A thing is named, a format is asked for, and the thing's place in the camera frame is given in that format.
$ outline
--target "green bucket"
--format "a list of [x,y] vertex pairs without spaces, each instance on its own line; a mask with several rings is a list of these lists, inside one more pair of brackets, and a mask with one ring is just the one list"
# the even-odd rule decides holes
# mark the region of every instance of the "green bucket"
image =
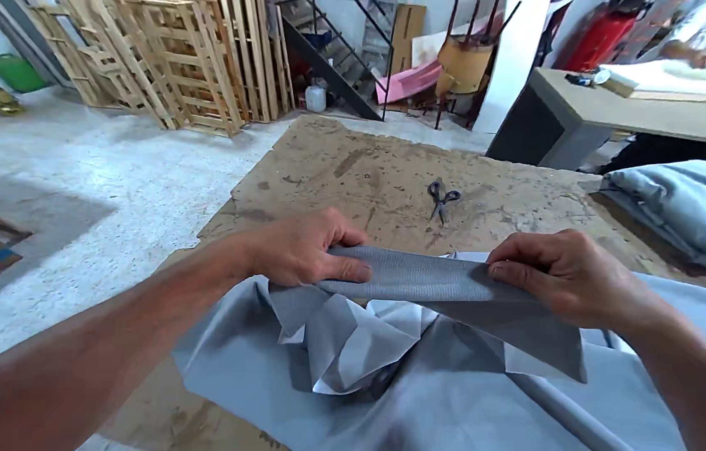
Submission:
[[10,53],[0,55],[0,78],[16,92],[33,92],[47,86],[24,58]]

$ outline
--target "wooden pallet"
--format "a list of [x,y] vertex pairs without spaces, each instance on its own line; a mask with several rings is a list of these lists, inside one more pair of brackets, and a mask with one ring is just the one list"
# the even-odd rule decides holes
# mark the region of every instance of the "wooden pallet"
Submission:
[[112,108],[116,103],[104,91],[87,62],[87,56],[78,50],[78,45],[69,36],[58,16],[69,17],[69,11],[60,5],[30,6],[28,17],[38,32],[49,44],[61,66],[63,66],[77,92],[89,107]]
[[175,130],[183,125],[185,118],[178,114],[180,109],[174,99],[162,96],[155,86],[147,61],[141,57],[140,51],[127,35],[127,30],[137,30],[140,33],[140,29],[124,23],[119,8],[120,4],[113,0],[91,0],[88,13],[93,26],[99,30],[100,40],[117,56],[124,66],[126,76],[136,84],[147,112],[157,120],[159,127]]
[[224,136],[294,109],[280,7],[266,0],[56,0],[29,12],[89,106]]
[[[235,45],[231,54],[243,89],[242,108],[248,120],[269,122],[294,108],[288,73],[286,40],[278,20],[280,7],[267,9],[264,0],[221,0],[221,18]],[[268,31],[272,24],[272,33]]]
[[225,46],[208,0],[126,0],[120,10],[137,27],[130,38],[147,60],[161,96],[180,108],[181,126],[232,136],[244,124],[230,85]]

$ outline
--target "red cylinder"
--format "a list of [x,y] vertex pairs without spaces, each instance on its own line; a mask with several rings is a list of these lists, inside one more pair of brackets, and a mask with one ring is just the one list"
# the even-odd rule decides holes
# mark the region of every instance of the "red cylinder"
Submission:
[[638,13],[613,12],[599,18],[589,27],[584,37],[564,66],[566,71],[587,72],[606,63],[617,46],[636,22]]

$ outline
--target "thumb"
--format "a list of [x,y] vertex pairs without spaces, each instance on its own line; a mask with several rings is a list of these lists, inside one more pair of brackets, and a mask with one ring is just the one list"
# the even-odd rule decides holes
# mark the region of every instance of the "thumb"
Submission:
[[517,261],[496,261],[489,265],[488,272],[494,280],[522,288],[540,299],[552,292],[556,282],[552,276]]
[[322,279],[338,279],[349,282],[369,282],[372,279],[372,268],[364,261],[351,257],[327,255],[322,272]]

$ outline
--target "plastic jug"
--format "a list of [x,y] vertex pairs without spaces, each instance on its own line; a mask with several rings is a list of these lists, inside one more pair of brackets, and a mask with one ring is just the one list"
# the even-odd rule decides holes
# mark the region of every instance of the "plastic jug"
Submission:
[[306,88],[306,107],[313,112],[325,111],[325,88],[309,86]]

